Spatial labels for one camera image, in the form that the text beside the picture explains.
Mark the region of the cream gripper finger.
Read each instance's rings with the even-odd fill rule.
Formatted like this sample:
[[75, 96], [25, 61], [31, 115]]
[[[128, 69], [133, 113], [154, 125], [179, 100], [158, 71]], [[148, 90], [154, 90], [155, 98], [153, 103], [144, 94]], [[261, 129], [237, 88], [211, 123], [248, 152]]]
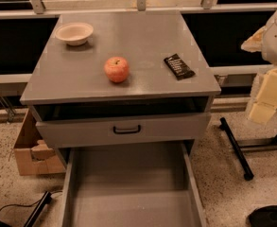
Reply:
[[251, 87], [247, 118], [257, 124], [266, 124], [277, 111], [277, 67], [266, 74], [258, 74]]
[[262, 41], [263, 35], [266, 31], [266, 27], [260, 27], [253, 35], [251, 35], [243, 44], [241, 44], [241, 49], [247, 52], [261, 52], [262, 51]]

